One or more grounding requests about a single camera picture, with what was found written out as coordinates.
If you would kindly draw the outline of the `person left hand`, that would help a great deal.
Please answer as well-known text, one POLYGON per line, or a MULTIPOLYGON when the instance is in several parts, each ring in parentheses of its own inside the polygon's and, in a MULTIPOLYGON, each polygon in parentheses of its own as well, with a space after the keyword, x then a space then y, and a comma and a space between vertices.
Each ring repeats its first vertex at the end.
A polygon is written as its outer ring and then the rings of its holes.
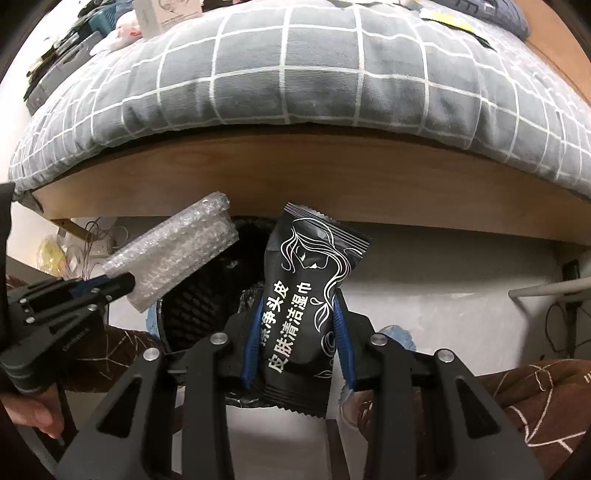
POLYGON ((1 402, 14 424, 37 428, 52 439, 62 435, 64 418, 55 385, 33 396, 2 393, 1 402))

